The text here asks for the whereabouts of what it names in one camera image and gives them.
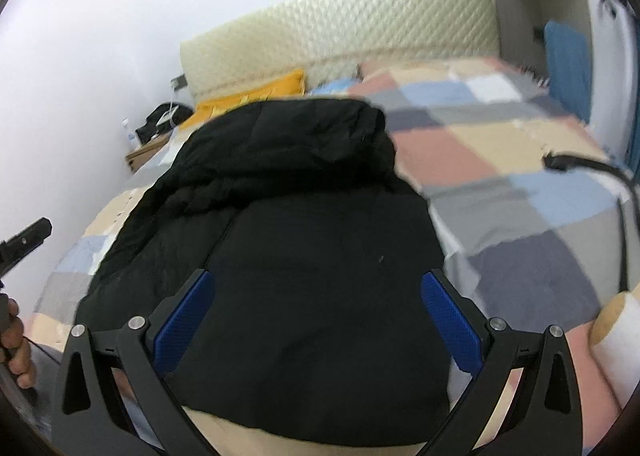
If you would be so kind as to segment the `left hand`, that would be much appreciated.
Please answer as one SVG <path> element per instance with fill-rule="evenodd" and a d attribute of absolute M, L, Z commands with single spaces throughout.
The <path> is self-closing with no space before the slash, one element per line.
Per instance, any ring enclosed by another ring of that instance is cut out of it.
<path fill-rule="evenodd" d="M 32 362 L 32 349 L 25 338 L 25 327 L 20 317 L 20 308 L 15 300 L 8 299 L 10 324 L 1 332 L 1 361 L 16 378 L 23 390 L 36 382 L 36 367 Z"/>

